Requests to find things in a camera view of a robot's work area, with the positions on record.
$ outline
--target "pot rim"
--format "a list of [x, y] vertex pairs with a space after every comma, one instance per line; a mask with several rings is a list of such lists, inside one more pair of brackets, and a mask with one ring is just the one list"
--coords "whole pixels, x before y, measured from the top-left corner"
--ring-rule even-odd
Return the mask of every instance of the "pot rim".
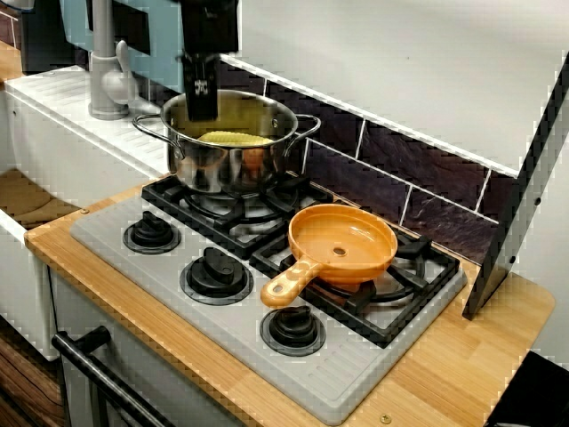
[[168, 128], [169, 131], [174, 132], [179, 138], [182, 138], [184, 141], [191, 141], [194, 142], [195, 144], [198, 145], [202, 145], [205, 147], [209, 147], [209, 148], [216, 148], [216, 149], [264, 149], [266, 147], [271, 147], [275, 144], [278, 144], [279, 142], [283, 142], [283, 141], [288, 141], [290, 140], [294, 134], [296, 133], [296, 131], [298, 130], [299, 127], [299, 120], [296, 117], [296, 114], [293, 113], [293, 111], [291, 109], [289, 109], [288, 107], [286, 107], [284, 104], [272, 100], [266, 96], [262, 96], [262, 95], [257, 95], [255, 93], [249, 93], [249, 92], [243, 92], [243, 91], [234, 91], [231, 89], [220, 89], [218, 91], [218, 93], [239, 93], [241, 95], [245, 95], [245, 96], [250, 96], [252, 98], [256, 98], [258, 100], [263, 101], [264, 103], [272, 103], [272, 104], [276, 104], [278, 105], [280, 108], [288, 111], [290, 113], [291, 117], [294, 117], [294, 122], [293, 122], [293, 128], [291, 129], [291, 131], [281, 137], [280, 139], [276, 140], [276, 141], [272, 141], [272, 142], [268, 142], [268, 143], [263, 143], [263, 144], [256, 144], [256, 145], [246, 145], [246, 146], [239, 146], [239, 145], [233, 145], [233, 144], [220, 144], [217, 142], [207, 142], [207, 141], [200, 141], [197, 140], [195, 138], [192, 138], [190, 136], [187, 136], [183, 133], [180, 133], [179, 131], [177, 131], [176, 129], [174, 129], [173, 127], [170, 126], [170, 124], [165, 120], [165, 113], [166, 111], [170, 110], [172, 108], [173, 105], [177, 104], [180, 102], [180, 100], [185, 100], [186, 99], [186, 94], [185, 93], [181, 93], [178, 96], [174, 96], [173, 98], [171, 98], [170, 100], [168, 100], [164, 106], [160, 109], [160, 119], [162, 120], [162, 123], [164, 126], [166, 126]]

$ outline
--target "frying pan handle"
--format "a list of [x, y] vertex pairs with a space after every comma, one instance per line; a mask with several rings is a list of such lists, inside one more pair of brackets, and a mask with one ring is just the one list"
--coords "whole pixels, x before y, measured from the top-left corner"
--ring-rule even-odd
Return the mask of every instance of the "frying pan handle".
[[288, 306], [322, 268], [322, 264], [303, 255], [290, 269], [265, 284], [260, 291], [260, 300], [272, 309]]

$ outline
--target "gray stovetop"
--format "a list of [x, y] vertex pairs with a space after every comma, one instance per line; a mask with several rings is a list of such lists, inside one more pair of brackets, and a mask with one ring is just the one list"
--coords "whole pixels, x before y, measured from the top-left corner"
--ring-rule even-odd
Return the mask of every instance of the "gray stovetop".
[[[180, 245], [170, 253], [136, 254], [124, 245], [124, 231], [145, 210], [180, 230]], [[234, 255], [142, 198], [130, 198], [77, 220], [71, 227], [71, 235], [330, 425], [340, 424], [349, 415], [466, 283], [461, 270], [386, 349], [312, 308], [325, 325], [325, 344], [310, 356], [293, 358], [271, 350], [260, 338], [260, 322], [270, 309], [260, 301], [259, 294], [268, 278], [244, 262], [254, 279], [253, 290], [244, 300], [228, 306], [211, 306], [190, 299], [180, 288], [184, 267], [201, 257], [209, 246]], [[427, 270], [435, 274], [437, 266]], [[292, 305], [309, 304], [297, 298]], [[383, 325], [400, 310], [397, 304], [391, 304], [384, 310], [378, 308], [368, 313], [368, 318]]]

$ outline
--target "stainless steel pot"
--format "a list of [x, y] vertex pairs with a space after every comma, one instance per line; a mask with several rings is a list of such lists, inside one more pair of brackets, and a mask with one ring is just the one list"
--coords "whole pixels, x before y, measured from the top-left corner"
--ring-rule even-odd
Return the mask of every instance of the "stainless steel pot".
[[[141, 115], [133, 120], [137, 129], [169, 144], [170, 172], [191, 189], [202, 193], [259, 193], [262, 186], [285, 172], [293, 146], [320, 128], [317, 117], [294, 115], [283, 104], [263, 96], [221, 90], [218, 97], [217, 120], [188, 120], [185, 94], [166, 102], [160, 114]], [[168, 128], [168, 137], [140, 124], [141, 120], [158, 117]], [[298, 118], [310, 118], [316, 124], [295, 136]], [[213, 131], [247, 133], [272, 142], [244, 147], [198, 140]]]

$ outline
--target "black grate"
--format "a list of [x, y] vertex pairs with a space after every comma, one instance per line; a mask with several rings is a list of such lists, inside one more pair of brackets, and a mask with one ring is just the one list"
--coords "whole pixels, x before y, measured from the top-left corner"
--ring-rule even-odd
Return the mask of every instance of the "black grate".
[[[289, 197], [291, 200], [289, 205], [280, 203], [282, 202], [278, 198], [280, 189], [295, 194], [293, 197]], [[271, 191], [263, 192], [260, 196], [260, 203], [262, 201], [272, 210], [272, 213], [261, 219], [244, 216], [244, 200], [239, 197], [227, 197], [228, 206], [232, 206], [230, 213], [226, 215], [209, 213], [196, 206], [199, 197], [195, 197], [196, 193], [183, 185], [175, 176], [169, 176], [147, 185], [142, 189], [141, 196], [144, 200], [243, 260], [248, 259], [254, 251], [263, 245], [287, 233], [288, 219], [300, 209], [301, 200], [311, 198], [318, 203], [332, 201], [332, 195], [329, 193], [313, 187], [308, 180], [292, 176], [282, 181]], [[187, 206], [181, 205], [182, 200], [190, 203]], [[248, 241], [239, 240], [231, 234], [231, 230], [239, 224], [263, 223], [274, 220], [276, 220], [276, 224], [263, 230], [263, 234]]]
[[[357, 292], [351, 294], [317, 278], [301, 293], [302, 299], [382, 348], [387, 347], [414, 316], [456, 275], [460, 266], [459, 260], [432, 247], [429, 239], [414, 238], [399, 230], [394, 230], [394, 232], [399, 244], [396, 258], [414, 262], [412, 271], [395, 265], [388, 268], [388, 274], [403, 286], [401, 290], [379, 295], [376, 294], [373, 282], [365, 282]], [[256, 251], [251, 257], [250, 264], [273, 278], [295, 262], [292, 255], [283, 259], [280, 265], [270, 260], [271, 256], [282, 252], [286, 247], [288, 247], [288, 237], [282, 236]], [[444, 268], [430, 283], [423, 278], [426, 260], [436, 262]], [[385, 328], [369, 322], [362, 314], [364, 308], [370, 303], [391, 302], [407, 297], [410, 301], [403, 311]]]

